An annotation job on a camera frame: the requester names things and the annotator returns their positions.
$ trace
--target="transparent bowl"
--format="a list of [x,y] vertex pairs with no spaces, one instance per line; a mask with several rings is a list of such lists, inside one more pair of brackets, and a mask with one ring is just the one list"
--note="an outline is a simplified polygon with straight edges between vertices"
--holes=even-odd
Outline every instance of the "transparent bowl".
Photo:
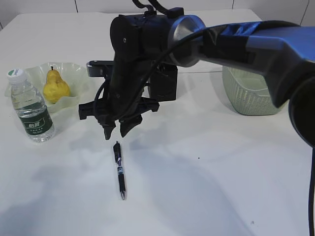
[[[25,69],[28,81],[31,82],[41,94],[46,84],[47,72],[51,70],[51,66],[59,71],[61,78],[68,83],[71,90],[70,97],[62,97],[55,104],[45,99],[48,112],[55,113],[63,108],[72,107],[79,103],[80,95],[86,90],[85,85],[89,77],[85,67],[70,62],[48,62],[40,66]],[[4,95],[10,97],[10,85],[7,86]]]
[[274,115],[283,108],[273,105],[261,75],[224,66],[222,77],[227,97],[240,114],[267,116]]

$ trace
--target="pear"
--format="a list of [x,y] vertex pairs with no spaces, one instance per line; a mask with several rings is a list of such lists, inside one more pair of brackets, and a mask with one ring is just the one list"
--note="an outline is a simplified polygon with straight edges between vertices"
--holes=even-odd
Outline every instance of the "pear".
[[69,85],[62,80],[58,71],[51,67],[43,90],[44,97],[51,103],[56,103],[61,97],[70,96]]

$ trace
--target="pen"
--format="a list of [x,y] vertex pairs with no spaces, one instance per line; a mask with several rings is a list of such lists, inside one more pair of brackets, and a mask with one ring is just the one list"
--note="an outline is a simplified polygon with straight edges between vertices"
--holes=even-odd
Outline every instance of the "pen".
[[119,183],[119,191],[122,199],[126,199],[126,186],[125,186],[125,177],[124,177],[124,170],[122,167],[122,151],[120,149],[120,144],[116,142],[114,145],[114,154],[115,154],[115,161],[117,164],[117,173],[118,173],[118,183]]

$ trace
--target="white bottle cap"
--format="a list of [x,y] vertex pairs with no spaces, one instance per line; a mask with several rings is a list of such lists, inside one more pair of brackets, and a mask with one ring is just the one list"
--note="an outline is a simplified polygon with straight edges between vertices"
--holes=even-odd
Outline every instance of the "white bottle cap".
[[14,70],[10,70],[8,73],[7,73],[7,78],[8,78],[8,81],[11,83],[11,84],[17,84],[17,83],[21,83],[21,82],[24,82],[25,80],[27,80],[27,75],[26,73],[24,72],[24,70],[22,69],[14,69]]

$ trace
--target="green label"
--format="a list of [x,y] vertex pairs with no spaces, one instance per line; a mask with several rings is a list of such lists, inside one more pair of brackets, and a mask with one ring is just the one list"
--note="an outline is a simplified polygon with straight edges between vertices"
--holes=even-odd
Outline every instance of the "green label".
[[30,118],[20,117],[20,119],[26,132],[30,135],[38,135],[45,133],[53,125],[53,122],[50,118],[47,109],[43,113],[40,113],[39,115],[36,115],[34,117]]

